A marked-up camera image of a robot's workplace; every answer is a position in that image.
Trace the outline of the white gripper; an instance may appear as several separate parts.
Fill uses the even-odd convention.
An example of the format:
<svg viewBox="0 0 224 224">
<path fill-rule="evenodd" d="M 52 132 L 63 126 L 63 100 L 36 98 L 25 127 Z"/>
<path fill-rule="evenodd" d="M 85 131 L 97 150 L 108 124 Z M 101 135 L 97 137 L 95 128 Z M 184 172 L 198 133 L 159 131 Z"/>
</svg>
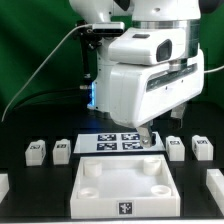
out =
<svg viewBox="0 0 224 224">
<path fill-rule="evenodd" d="M 182 71 L 171 72 L 168 63 L 156 66 L 116 64 L 109 81 L 109 112 L 121 126 L 136 128 L 143 147 L 152 146 L 147 123 L 171 110 L 172 129 L 182 128 L 184 102 L 201 93 L 204 84 L 204 56 L 189 58 Z"/>
</svg>

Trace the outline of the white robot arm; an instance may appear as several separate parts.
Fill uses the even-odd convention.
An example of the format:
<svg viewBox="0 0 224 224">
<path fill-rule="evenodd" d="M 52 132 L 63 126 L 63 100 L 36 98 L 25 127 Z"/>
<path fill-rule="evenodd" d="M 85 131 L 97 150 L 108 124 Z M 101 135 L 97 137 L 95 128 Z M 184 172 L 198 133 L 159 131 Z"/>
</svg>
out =
<svg viewBox="0 0 224 224">
<path fill-rule="evenodd" d="M 204 56 L 200 18 L 224 0 L 69 0 L 97 49 L 92 108 L 134 128 L 153 145 L 154 118 L 181 121 L 185 103 L 201 93 Z"/>
</svg>

